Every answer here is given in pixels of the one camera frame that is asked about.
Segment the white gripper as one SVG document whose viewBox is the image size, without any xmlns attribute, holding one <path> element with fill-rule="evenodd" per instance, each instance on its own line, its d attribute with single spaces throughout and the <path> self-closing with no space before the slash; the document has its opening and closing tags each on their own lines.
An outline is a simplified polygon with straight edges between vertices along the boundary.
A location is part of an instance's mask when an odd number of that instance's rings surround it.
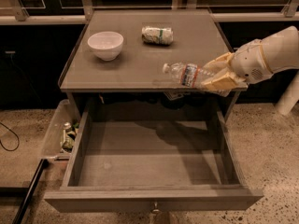
<svg viewBox="0 0 299 224">
<path fill-rule="evenodd" d="M 230 65 L 234 72 L 224 69 Z M 201 83 L 207 91 L 230 91 L 242 82 L 256 84 L 273 76 L 266 62 L 260 39 L 241 46 L 234 54 L 231 52 L 222 54 L 206 63 L 204 68 L 217 73 Z"/>
</svg>

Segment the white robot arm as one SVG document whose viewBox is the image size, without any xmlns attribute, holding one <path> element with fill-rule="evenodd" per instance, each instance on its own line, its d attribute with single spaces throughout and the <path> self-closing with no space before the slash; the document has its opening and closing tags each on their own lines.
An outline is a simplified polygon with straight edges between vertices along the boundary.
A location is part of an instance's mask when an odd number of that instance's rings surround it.
<svg viewBox="0 0 299 224">
<path fill-rule="evenodd" d="M 215 72 L 203 81 L 208 91 L 230 91 L 242 83 L 257 84 L 274 74 L 299 69 L 299 35 L 294 26 L 270 35 L 254 39 L 236 52 L 227 52 L 205 64 Z"/>
</svg>

